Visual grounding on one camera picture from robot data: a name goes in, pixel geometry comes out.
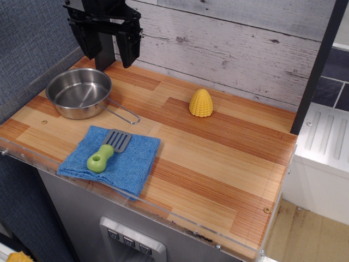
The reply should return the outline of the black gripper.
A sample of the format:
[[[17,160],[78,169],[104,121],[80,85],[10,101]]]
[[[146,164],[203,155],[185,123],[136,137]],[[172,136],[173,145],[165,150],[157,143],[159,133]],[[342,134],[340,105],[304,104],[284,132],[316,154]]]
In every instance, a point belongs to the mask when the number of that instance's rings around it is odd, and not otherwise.
[[[141,14],[125,1],[64,1],[69,25],[82,52],[93,59],[102,51],[99,33],[116,35],[119,55],[124,68],[140,56],[143,29]]]

